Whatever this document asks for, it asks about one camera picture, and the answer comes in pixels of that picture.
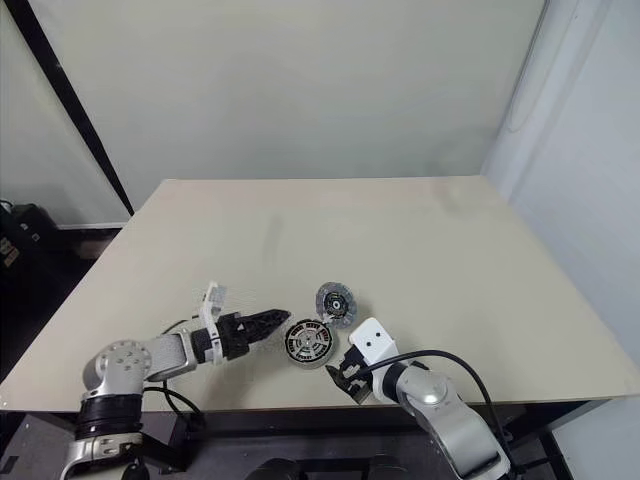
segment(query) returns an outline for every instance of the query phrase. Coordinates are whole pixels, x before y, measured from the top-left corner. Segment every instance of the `white wall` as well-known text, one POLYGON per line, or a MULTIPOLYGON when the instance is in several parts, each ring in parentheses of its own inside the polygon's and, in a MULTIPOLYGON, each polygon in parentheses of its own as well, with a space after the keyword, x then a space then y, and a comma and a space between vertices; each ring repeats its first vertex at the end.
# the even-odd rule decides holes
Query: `white wall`
POLYGON ((164 178, 478 173, 543 0, 31 0, 134 207, 164 178))
POLYGON ((125 222, 112 191, 0 2, 0 196, 61 225, 125 222))
MULTIPOLYGON (((640 365, 640 2, 572 18, 531 121, 505 123, 485 171, 640 365)), ((555 435, 577 480, 637 478, 640 399, 555 435)))

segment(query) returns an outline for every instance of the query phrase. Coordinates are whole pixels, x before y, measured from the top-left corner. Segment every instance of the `table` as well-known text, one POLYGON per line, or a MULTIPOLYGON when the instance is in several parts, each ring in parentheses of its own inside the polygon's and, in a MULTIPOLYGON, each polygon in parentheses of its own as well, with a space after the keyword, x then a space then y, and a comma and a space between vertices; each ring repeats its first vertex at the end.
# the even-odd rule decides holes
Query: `table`
MULTIPOLYGON (((296 320, 315 316, 320 285, 343 282, 359 320, 378 318, 401 352, 461 356, 499 403, 640 394, 637 367, 483 177, 166 180, 2 383, 2 408, 77 411, 88 359, 190 318, 210 279, 228 287, 227 311, 296 320)), ((288 362, 283 331, 170 386, 207 411, 352 406, 324 369, 288 362)), ((427 363, 481 401, 459 367, 427 363)), ((144 409, 167 406, 148 395, 144 409)))

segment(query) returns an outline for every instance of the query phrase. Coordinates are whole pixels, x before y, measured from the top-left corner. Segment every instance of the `white plastic part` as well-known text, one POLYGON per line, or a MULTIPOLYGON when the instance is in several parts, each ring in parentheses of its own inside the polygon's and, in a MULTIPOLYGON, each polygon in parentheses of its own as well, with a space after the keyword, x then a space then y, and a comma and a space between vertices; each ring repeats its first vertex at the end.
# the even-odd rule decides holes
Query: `white plastic part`
POLYGON ((205 293, 202 305, 200 306, 200 318, 209 332, 212 346, 211 349, 205 352, 205 360, 212 362, 214 365, 219 365, 224 360, 220 333, 218 332, 218 327, 216 327, 216 321, 222 312, 226 294, 226 287, 222 287, 212 281, 209 283, 209 288, 207 288, 207 293, 205 293))
MULTIPOLYGON (((373 317, 366 319, 349 335, 349 342, 360 350, 367 365, 398 355, 396 342, 373 317)), ((382 393, 382 380, 388 368, 379 368, 372 373, 372 391, 379 402, 392 404, 394 402, 382 393)))

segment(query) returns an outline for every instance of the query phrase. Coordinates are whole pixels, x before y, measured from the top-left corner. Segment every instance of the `floor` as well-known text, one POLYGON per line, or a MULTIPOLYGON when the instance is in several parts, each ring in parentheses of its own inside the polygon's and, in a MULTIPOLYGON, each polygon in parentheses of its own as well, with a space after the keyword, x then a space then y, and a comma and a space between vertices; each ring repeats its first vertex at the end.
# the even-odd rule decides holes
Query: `floor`
MULTIPOLYGON (((169 413, 149 413, 143 416, 147 433, 167 441, 173 426, 169 413)), ((9 443, 0 467, 10 457, 17 457, 11 471, 3 480, 57 480, 63 468, 67 444, 73 435, 43 420, 27 415, 9 443)), ((396 456, 416 479, 453 480, 440 452, 429 443, 426 434, 407 433, 397 436, 333 436, 303 437, 275 436, 253 438, 221 438, 204 443, 187 472, 160 475, 150 466, 154 480, 224 479, 243 480, 262 462, 274 458, 290 459, 370 457, 379 453, 396 456)), ((544 456, 538 442, 514 452, 519 462, 544 456)), ((310 480, 356 480, 355 473, 311 474, 310 480)), ((551 469, 536 467, 524 477, 526 480, 554 480, 551 469)))

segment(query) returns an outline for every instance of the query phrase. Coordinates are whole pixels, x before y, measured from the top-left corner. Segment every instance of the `circular metal part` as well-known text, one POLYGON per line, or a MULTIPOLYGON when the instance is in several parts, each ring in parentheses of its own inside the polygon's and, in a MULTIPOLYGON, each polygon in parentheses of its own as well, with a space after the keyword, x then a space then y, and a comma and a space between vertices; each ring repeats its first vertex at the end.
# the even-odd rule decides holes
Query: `circular metal part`
POLYGON ((320 318, 336 328, 346 328, 356 319, 358 308, 346 285, 327 282, 316 294, 316 312, 320 318))
POLYGON ((321 367, 331 358, 335 341, 331 327, 320 320, 301 320, 284 337, 289 359, 304 369, 321 367))

